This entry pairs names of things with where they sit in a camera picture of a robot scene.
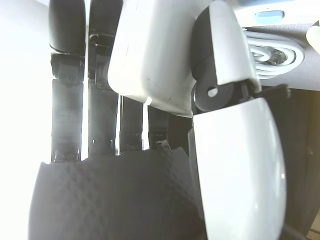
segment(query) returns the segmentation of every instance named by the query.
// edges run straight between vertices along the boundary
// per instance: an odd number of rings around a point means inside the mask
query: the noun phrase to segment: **white plastic object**
[[[286,173],[266,100],[195,115],[193,126],[208,240],[277,240]]]
[[[212,0],[125,0],[108,82],[119,94],[191,116],[190,70],[194,23]]]
[[[306,39],[308,40],[311,47],[320,54],[320,26],[313,25],[306,32]]]
[[[226,0],[242,28],[279,24],[306,24],[319,20],[320,4],[317,0],[251,0],[261,4],[241,5],[243,0]],[[258,23],[256,14],[260,12],[283,11],[283,18],[277,23]]]
[[[231,7],[222,0],[209,6],[213,55],[218,85],[250,80],[261,91],[247,38]]]
[[[256,73],[260,79],[272,79],[286,74],[298,67],[305,59],[304,49],[295,41],[284,36],[244,31],[250,50],[255,56]],[[279,50],[285,54],[285,61],[270,65],[266,61],[272,57],[271,51]]]

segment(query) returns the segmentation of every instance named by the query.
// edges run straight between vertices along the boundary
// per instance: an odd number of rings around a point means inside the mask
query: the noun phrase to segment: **textured rubber surface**
[[[40,166],[29,240],[200,240],[204,233],[182,148]]]

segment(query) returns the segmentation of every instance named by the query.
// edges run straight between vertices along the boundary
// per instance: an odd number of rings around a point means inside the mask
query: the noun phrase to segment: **white cable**
[[[304,49],[295,41],[284,36],[261,32],[244,31],[255,61],[256,73],[260,79],[271,79],[298,67],[305,59]],[[285,54],[285,60],[276,65],[266,61],[272,57],[272,50]]]

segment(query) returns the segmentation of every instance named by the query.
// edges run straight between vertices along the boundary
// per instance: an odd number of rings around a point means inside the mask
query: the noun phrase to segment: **light blue object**
[[[257,6],[263,4],[276,4],[282,2],[292,2],[294,0],[238,0],[239,4],[243,7]]]
[[[281,10],[261,11],[255,14],[255,21],[257,24],[278,24],[284,15],[285,13]]]

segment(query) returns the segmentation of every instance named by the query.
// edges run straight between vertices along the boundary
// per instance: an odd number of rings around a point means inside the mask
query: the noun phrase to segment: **coiled white cable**
[[[249,48],[255,61],[256,73],[260,79],[272,79],[298,67],[305,59],[304,49],[295,41],[284,36],[244,31]],[[285,54],[284,60],[274,65],[267,61],[272,58],[273,51]]]

